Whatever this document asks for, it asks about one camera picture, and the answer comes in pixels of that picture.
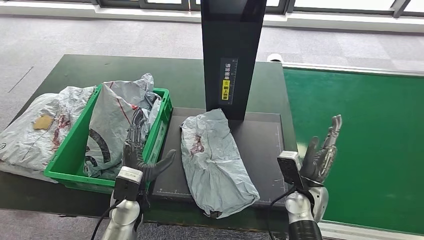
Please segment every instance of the black panel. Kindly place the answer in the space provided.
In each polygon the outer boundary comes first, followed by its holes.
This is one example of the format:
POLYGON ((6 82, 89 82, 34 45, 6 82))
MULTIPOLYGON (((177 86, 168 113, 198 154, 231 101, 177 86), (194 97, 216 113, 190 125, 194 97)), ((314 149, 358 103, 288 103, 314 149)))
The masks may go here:
POLYGON ((206 109, 221 108, 229 120, 243 120, 255 67, 266 0, 201 2, 206 109), (233 95, 224 97, 223 76, 231 65, 233 95))
MULTIPOLYGON (((187 117, 204 112, 204 109, 195 108, 173 109, 161 156, 171 149, 176 149, 176 155, 171 166, 157 177, 154 187, 150 188, 156 199, 194 202, 181 160, 180 126, 187 117)), ((271 201, 288 190, 277 162, 277 156, 284 149, 280 115, 248 112, 244 121, 229 120, 228 126, 250 180, 259 192, 260 200, 252 206, 268 207, 271 201)), ((284 199, 274 206, 284 207, 284 199)))

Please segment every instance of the red stain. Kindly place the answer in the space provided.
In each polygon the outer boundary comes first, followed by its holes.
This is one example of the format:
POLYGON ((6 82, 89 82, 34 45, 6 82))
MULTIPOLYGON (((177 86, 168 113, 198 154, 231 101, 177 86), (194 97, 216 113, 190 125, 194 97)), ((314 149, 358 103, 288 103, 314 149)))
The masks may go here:
POLYGON ((202 137, 197 134, 194 136, 195 142, 190 149, 191 156, 197 153, 203 153, 203 151, 205 151, 205 147, 202 145, 201 139, 202 137))
POLYGON ((54 137, 52 140, 53 148, 51 149, 52 151, 56 151, 61 145, 61 143, 59 142, 60 129, 64 129, 65 127, 69 125, 71 125, 71 121, 70 120, 65 121, 65 115, 59 116, 59 119, 57 120, 57 128, 56 130, 54 130, 54 137))

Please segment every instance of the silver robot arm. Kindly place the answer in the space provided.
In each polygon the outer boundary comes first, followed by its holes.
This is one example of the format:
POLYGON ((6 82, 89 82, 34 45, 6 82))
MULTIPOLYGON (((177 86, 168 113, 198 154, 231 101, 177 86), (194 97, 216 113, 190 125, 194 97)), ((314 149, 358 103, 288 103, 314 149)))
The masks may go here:
POLYGON ((111 207, 102 215, 91 240, 94 240, 101 220, 110 212, 109 225, 102 240, 136 240, 137 227, 143 222, 140 204, 147 201, 145 185, 155 180, 174 161, 176 150, 170 150, 165 158, 155 164, 146 164, 142 159, 141 129, 144 117, 140 108, 136 109, 128 129, 122 149, 122 168, 115 179, 111 207))
POLYGON ((277 158, 284 181, 293 185, 285 200, 291 240, 322 240, 317 223, 323 218, 329 200, 324 181, 336 157, 341 126, 342 116, 332 117, 332 126, 321 149, 316 152, 318 137, 313 137, 303 164, 297 152, 283 151, 277 158))

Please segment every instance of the white plastic bag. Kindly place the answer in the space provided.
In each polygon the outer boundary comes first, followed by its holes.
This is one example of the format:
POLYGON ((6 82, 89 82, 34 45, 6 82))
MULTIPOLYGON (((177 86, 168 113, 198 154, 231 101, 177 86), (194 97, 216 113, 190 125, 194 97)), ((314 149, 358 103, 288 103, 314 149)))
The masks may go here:
POLYGON ((225 218, 260 199, 221 109, 188 117, 181 130, 188 188, 206 216, 225 218))
POLYGON ((94 87, 68 86, 59 93, 37 97, 0 134, 0 171, 54 182, 43 171, 84 110, 94 87), (52 118, 48 129, 34 129, 41 116, 52 118))
POLYGON ((90 120, 84 173, 93 178, 114 179, 122 161, 122 148, 137 108, 142 108, 142 143, 152 128, 161 106, 153 93, 154 80, 146 73, 136 81, 111 81, 102 84, 90 120))

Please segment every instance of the gray plastic package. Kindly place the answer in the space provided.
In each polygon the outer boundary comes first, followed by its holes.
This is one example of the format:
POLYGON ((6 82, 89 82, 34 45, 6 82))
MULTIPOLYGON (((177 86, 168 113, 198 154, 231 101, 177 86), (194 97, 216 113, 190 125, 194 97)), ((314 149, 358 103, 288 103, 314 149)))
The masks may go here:
POLYGON ((188 117, 181 131, 188 188, 206 216, 225 218, 260 199, 221 109, 188 117))
POLYGON ((47 182, 57 181, 43 175, 56 150, 80 117, 94 86, 67 86, 59 93, 40 95, 0 133, 0 171, 47 182), (34 122, 47 115, 47 129, 34 129, 34 122))
POLYGON ((142 109, 145 119, 141 125, 141 142, 146 142, 162 102, 161 97, 153 93, 153 86, 150 73, 136 81, 102 83, 89 124, 84 174, 115 179, 121 167, 127 130, 137 108, 142 109))

